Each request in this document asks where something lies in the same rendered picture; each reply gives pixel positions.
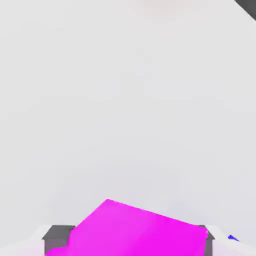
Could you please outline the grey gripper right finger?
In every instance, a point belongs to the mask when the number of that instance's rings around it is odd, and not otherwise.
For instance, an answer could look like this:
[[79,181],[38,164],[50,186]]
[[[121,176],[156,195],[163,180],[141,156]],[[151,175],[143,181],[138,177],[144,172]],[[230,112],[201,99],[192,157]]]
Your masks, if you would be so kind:
[[215,225],[199,225],[207,229],[204,256],[256,256],[256,248],[240,241],[228,239]]

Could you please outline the small magenta cube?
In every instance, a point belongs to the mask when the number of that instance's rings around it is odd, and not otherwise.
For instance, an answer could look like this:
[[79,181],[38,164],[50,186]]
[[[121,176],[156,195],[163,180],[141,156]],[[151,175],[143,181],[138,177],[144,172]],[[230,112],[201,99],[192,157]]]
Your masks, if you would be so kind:
[[105,200],[45,256],[205,256],[206,228]]

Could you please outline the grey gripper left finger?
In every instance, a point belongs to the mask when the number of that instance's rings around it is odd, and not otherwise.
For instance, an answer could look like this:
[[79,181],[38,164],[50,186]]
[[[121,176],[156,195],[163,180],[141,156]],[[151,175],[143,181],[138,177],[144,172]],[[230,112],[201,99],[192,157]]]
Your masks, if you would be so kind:
[[11,256],[68,256],[74,225],[41,225],[25,241],[15,245]]

